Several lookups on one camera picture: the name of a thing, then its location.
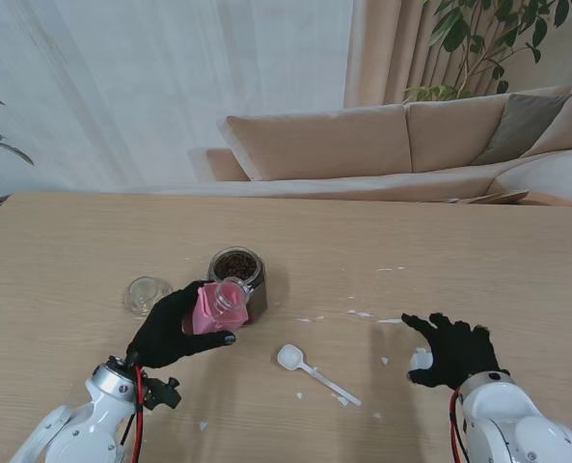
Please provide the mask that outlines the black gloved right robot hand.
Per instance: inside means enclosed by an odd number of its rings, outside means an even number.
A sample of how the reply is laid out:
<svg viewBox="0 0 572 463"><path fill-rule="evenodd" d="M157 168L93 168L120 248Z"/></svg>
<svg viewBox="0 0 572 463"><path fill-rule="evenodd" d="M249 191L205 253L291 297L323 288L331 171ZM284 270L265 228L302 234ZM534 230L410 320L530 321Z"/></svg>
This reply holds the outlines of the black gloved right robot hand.
<svg viewBox="0 0 572 463"><path fill-rule="evenodd" d="M408 379L427 388L447 386L456 390L466 380L481 372L501 372L501 368L486 327L459 320L452 322L442 313L432 313L428 319L404 313L401 320L426 339L433 357L429 368L408 372Z"/></svg>

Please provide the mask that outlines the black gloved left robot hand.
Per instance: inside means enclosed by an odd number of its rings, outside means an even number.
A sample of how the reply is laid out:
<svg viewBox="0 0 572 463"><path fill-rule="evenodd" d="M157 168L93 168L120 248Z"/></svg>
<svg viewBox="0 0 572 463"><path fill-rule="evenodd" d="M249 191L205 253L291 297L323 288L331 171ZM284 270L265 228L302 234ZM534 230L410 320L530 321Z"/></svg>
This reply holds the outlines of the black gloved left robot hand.
<svg viewBox="0 0 572 463"><path fill-rule="evenodd" d="M141 368L164 368L183 357L231 345L236 336L229 331L189 335L182 331L184 318L192 313L198 291L208 281L194 281L159 300L126 348L125 360Z"/></svg>

